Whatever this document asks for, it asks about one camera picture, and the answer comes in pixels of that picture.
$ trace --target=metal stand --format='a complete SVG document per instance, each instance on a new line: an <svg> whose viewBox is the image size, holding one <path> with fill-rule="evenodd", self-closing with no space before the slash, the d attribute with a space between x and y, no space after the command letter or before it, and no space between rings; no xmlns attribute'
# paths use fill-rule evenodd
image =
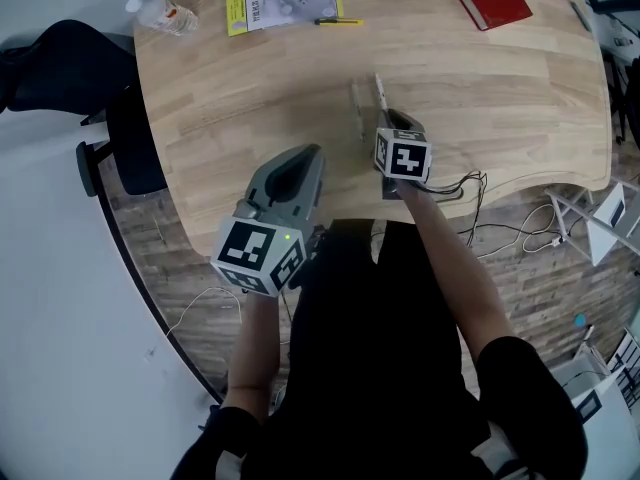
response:
<svg viewBox="0 0 640 480"><path fill-rule="evenodd" d="M620 183L623 188L630 188L636 193L640 192L640 186L629 183L628 181L621 180L614 176L611 176L611 181ZM551 198L551 204L553 205L556 218L558 219L558 226L560 227L560 234L562 235L563 240L571 244L589 261L593 262L591 247L589 251L585 251L573 238L571 238L571 236L569 236L569 233L567 232L564 217L571 211L577 213L580 217L584 218L585 221L590 222L600 229L606 231L617 241L621 242L640 256L640 237L631 236L636 226L638 225L638 222L640 221L640 197L634 197L633 202L629 205L628 208L626 208L626 212L616 223L616 226L614 228L606 222L603 222L593 216L595 204L593 201L593 194L590 190L581 189L571 199L567 199L550 189L545 190L545 193ZM578 202L585 194L588 200L588 205L580 206Z"/></svg>

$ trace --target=floor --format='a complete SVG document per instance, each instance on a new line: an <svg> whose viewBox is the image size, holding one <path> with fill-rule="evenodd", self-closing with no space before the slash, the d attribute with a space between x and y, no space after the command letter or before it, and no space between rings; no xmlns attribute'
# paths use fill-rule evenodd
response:
<svg viewBox="0 0 640 480"><path fill-rule="evenodd" d="M168 325L176 324L184 309L208 287L231 289L240 302L244 300L239 290L218 279L207 259L191 249L168 190L147 196L127 195L112 158L103 162L101 172L125 242ZM622 146L613 144L612 173L625 179L640 173L640 152L630 134L629 141ZM483 208L479 222L521 227L531 210L549 202L543 189L528 189ZM544 228L551 216L551 208L541 209L530 219L527 229ZM450 222L454 229L464 230L470 227L471 220L469 216ZM384 222L376 222L372 240L374 258L383 229ZM584 222L578 222L572 236L584 238L585 233ZM473 250L478 255L491 252L513 241L516 234L505 228L483 227L477 231ZM532 237L527 248L533 250L548 243L550 236ZM600 265L593 267L568 244L526 253L521 243L522 240L481 260L499 288L518 335L530 341L549 366L556 365L570 358L584 335L584 328L574 324L576 315L581 313L588 324L595 325L595 345L605 357L611 354L622 336L622 327L640 300L640 278L634 276L634 271L640 269L640 258L617 246ZM296 292L286 293L291 314L297 298ZM282 299L280 305L281 341L286 342L290 322ZM239 325L236 301L222 291L209 290L193 303L173 331L218 391L223 391L226 384ZM288 374L286 343L281 349L277 387L286 381ZM468 389L477 392L475 372L466 352L463 374Z"/></svg>

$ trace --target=white cable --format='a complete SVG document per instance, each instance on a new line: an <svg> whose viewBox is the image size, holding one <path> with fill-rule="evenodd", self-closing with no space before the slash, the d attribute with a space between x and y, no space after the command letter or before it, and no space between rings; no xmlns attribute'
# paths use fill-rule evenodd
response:
<svg viewBox="0 0 640 480"><path fill-rule="evenodd" d="M180 325L180 323L182 322L182 318L184 317L185 313L187 312L187 310L193 306L193 303L195 301L197 301L200 297L202 297L205 293L207 293L209 290L220 290L222 292L225 292L228 295L231 295L236 302L238 303L238 316L240 318L240 323L242 324L242 311L240 310L240 300L238 299L238 297L236 297L233 293L231 293L229 290L227 290L226 288L220 288L219 286L209 286L209 288L205 289L200 295L197 295L190 303L189 305L184 308L184 311L182 312L182 314L180 315L180 320L178 320L178 323L176 325L174 325L171 329L169 329L167 331L167 334L165 334L165 336L168 338L169 334L171 334L171 332Z"/></svg>
<svg viewBox="0 0 640 480"><path fill-rule="evenodd" d="M510 243L508 243L507 245L503 245L502 247L500 247L500 248L496 249L495 251L488 252L487 254L481 254L480 256L478 256L478 258L487 258L487 257L489 257L489 256L493 256L494 254L498 254L500 251L504 251L505 249L507 249L507 248L511 247L512 245L515 245L515 244L518 242L518 240L520 240L520 237L522 236L522 230L523 230L523 229L524 229L524 227L527 225L527 222L529 221L529 219L531 218L531 216L532 216L535 212L537 212L538 210L540 210L540 209L542 209L542 208L546 208L546 207L551 207L551 208L553 208L553 205L552 205L552 204L550 204L550 203L543 204L543 205L541 205L541 206L538 206L537 208L534 208L533 210L531 210L531 211L529 212L529 215L527 215L527 218L526 218L526 219L524 219L524 222L522 223L522 226L520 226L520 229L518 230L518 236L516 236L516 239L515 239L513 242L510 242ZM537 230L537 231L532 231L532 232L531 232L531 234L530 234L530 235L528 235L528 236L527 236L527 238L525 238L525 239L524 239L524 242L522 242L522 250L523 250L524 252L538 252L539 250L544 249L544 247L541 247L540 249L537 249L537 250L535 250L535 251L529 251L529 250L527 250L527 249L525 248L525 243L527 242L527 240L528 240L531 236L539 235L539 234L541 234L541 233L544 233L545 231L548 231L548 230L549 230L549 228L551 227L551 225L553 224L553 221L555 220L555 218L556 218L556 213L555 213L555 211L554 211L554 212L553 212L553 216L551 217L551 222L549 222L549 225L548 225L547 227L545 227L544 229L539 229L539 230Z"/></svg>

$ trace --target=wooden table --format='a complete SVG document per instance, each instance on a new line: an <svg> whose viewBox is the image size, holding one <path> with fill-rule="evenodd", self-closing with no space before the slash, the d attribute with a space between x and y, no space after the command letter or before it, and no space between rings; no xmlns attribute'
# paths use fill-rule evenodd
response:
<svg viewBox="0 0 640 480"><path fill-rule="evenodd" d="M255 169L315 142L327 158L320 214L410 221L381 200L371 143L359 141L356 79L369 137L378 72L389 105L434 144L430 184L488 173L484 202L534 185L603 188L611 165L600 50L561 0L480 32L458 0L344 0L363 27L294 25L230 38L225 0L176 0L200 17L189 37L136 29L145 104L173 201L193 248L209 255ZM477 187L443 205L471 213Z"/></svg>

